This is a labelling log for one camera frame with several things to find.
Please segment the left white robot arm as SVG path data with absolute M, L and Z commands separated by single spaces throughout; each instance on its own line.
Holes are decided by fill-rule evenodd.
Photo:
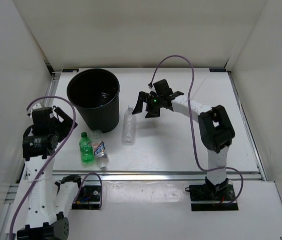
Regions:
M 32 111 L 33 124 L 23 135 L 23 157 L 28 174 L 26 220 L 17 231 L 19 240 L 66 240 L 70 224 L 67 218 L 74 200 L 85 196 L 78 175 L 53 179 L 52 155 L 77 123 L 59 107 L 41 107 Z

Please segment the clear unlabelled plastic bottle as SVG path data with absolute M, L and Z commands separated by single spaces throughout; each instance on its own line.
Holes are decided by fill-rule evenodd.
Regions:
M 122 143 L 132 145 L 135 141 L 136 117 L 133 115 L 133 107 L 128 106 L 123 118 Z

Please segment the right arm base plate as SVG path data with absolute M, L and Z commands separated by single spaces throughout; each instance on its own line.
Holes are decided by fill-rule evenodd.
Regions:
M 205 185 L 189 185 L 184 189 L 190 194 L 192 212 L 238 211 L 233 185 L 228 185 L 219 193 L 213 194 Z

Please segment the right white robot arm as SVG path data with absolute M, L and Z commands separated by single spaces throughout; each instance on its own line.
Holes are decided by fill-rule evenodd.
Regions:
M 160 117 L 161 108 L 190 118 L 195 161 L 198 168 L 206 173 L 205 193 L 211 200 L 222 196 L 228 186 L 227 153 L 235 137 L 226 109 L 222 105 L 206 106 L 189 99 L 180 91 L 173 92 L 165 79 L 154 83 L 151 92 L 139 92 L 132 114 L 143 112 L 143 104 L 146 104 L 146 118 Z M 207 169 L 202 168 L 198 160 L 193 122 L 198 123 L 201 142 L 207 149 Z

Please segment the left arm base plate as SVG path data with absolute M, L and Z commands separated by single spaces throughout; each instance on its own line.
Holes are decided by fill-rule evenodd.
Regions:
M 68 175 L 54 182 L 56 213 L 69 210 L 100 210 L 102 188 L 100 184 L 86 185 L 79 175 Z

